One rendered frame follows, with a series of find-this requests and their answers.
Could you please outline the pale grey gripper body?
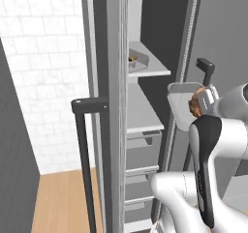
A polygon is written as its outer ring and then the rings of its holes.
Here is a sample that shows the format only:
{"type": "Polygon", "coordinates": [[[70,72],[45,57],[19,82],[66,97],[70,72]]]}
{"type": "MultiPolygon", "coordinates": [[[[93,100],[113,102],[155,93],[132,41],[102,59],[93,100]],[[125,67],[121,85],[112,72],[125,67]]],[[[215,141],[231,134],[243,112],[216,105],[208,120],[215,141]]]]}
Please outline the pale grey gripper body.
{"type": "Polygon", "coordinates": [[[220,116],[218,109],[219,94],[214,85],[202,87],[197,93],[201,115],[220,116]]]}

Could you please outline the brown sweet potato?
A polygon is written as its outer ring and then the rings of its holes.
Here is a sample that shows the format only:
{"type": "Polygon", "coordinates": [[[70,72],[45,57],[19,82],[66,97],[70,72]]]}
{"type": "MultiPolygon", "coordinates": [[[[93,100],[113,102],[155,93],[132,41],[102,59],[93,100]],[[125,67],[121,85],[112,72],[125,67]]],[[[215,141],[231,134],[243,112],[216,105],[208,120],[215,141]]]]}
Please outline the brown sweet potato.
{"type": "Polygon", "coordinates": [[[192,96],[192,98],[188,101],[190,112],[197,118],[202,116],[202,110],[198,102],[198,94],[203,90],[203,87],[199,88],[192,96]]]}

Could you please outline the grey vegetable container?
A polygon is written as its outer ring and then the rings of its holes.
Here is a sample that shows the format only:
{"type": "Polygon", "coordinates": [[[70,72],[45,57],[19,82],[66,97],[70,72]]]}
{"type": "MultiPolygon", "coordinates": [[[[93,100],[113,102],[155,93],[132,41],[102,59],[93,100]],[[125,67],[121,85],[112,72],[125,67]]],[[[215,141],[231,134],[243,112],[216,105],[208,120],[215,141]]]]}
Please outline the grey vegetable container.
{"type": "Polygon", "coordinates": [[[174,82],[168,86],[168,100],[177,127],[188,131],[196,117],[190,112],[188,101],[202,85],[198,82],[174,82]]]}

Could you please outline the white freezer rack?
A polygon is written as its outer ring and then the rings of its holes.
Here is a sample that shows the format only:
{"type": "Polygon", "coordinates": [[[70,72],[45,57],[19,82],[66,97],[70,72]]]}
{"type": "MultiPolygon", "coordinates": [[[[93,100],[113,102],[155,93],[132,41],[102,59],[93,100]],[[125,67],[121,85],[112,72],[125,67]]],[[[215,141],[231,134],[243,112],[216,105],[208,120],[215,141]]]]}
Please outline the white freezer rack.
{"type": "Polygon", "coordinates": [[[145,77],[157,75],[170,75],[171,72],[161,63],[161,61],[141,42],[130,42],[129,47],[142,52],[149,57],[148,67],[135,73],[129,73],[130,77],[145,77]]]}
{"type": "Polygon", "coordinates": [[[127,133],[164,128],[150,102],[137,83],[128,85],[127,133]]]}

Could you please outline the grey meat container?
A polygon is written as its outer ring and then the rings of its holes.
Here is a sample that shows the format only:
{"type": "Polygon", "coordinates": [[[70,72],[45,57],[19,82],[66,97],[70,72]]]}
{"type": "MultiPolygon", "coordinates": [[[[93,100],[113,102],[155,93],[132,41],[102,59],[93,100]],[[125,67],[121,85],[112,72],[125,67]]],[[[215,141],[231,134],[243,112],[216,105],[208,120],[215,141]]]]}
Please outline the grey meat container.
{"type": "Polygon", "coordinates": [[[137,61],[129,62],[129,73],[135,73],[140,70],[145,70],[148,67],[149,57],[146,54],[130,48],[129,58],[130,57],[136,57],[137,61]]]}

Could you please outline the grey freezer cabinet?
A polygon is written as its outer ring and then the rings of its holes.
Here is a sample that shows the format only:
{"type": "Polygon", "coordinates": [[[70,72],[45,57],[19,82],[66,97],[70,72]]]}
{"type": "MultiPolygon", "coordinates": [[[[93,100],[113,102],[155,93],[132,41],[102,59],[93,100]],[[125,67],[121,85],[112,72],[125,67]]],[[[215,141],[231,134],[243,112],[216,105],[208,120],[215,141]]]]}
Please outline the grey freezer cabinet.
{"type": "MultiPolygon", "coordinates": [[[[168,101],[168,86],[185,80],[199,1],[129,0],[129,43],[144,44],[170,71],[170,75],[127,77],[127,102],[128,85],[137,83],[164,126],[156,130],[162,133],[156,173],[171,165],[177,127],[168,101]]],[[[124,219],[124,233],[148,233],[161,211],[161,203],[154,198],[150,218],[129,223],[124,219]]]]}

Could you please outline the grey freezer door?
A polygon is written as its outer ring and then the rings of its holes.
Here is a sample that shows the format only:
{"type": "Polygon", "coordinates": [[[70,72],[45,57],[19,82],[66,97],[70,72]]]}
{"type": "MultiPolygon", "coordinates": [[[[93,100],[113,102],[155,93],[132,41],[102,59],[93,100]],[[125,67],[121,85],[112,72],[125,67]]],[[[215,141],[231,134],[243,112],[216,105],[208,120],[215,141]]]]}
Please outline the grey freezer door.
{"type": "Polygon", "coordinates": [[[103,233],[124,233],[128,0],[81,0],[103,233]]]}

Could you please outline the grey fridge door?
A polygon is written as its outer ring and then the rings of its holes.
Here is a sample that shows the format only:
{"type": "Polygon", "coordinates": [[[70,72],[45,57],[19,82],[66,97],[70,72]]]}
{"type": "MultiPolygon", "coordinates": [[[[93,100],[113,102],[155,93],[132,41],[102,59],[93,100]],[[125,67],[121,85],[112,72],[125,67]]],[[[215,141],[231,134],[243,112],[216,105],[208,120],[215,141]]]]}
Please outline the grey fridge door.
{"type": "MultiPolygon", "coordinates": [[[[248,83],[248,0],[200,0],[192,54],[217,66],[213,77],[220,96],[248,83]]],[[[185,76],[192,76],[188,67],[185,76]]],[[[229,179],[240,159],[215,159],[217,185],[229,179]]]]}

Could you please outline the dark grey side panel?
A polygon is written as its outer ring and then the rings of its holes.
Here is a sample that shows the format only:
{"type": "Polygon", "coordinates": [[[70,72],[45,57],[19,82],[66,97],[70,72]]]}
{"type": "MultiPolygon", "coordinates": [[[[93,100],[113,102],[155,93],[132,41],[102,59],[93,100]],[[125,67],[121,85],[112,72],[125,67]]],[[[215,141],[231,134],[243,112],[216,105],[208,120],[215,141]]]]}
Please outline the dark grey side panel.
{"type": "Polygon", "coordinates": [[[0,40],[0,233],[31,233],[40,172],[0,40]]]}

